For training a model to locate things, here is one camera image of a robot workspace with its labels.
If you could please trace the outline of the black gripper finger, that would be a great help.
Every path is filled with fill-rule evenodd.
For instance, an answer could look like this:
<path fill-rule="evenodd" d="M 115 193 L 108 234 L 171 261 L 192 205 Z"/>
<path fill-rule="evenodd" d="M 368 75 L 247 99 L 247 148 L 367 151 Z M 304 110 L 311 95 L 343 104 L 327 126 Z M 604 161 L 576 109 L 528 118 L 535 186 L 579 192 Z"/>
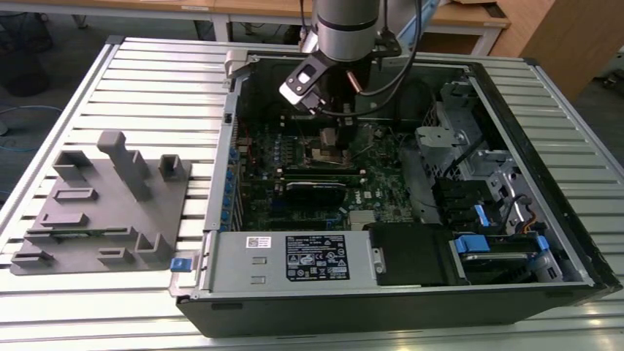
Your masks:
<path fill-rule="evenodd" d="M 348 149 L 355 139 L 355 119 L 352 117 L 339 117 L 336 121 L 336 148 Z"/>

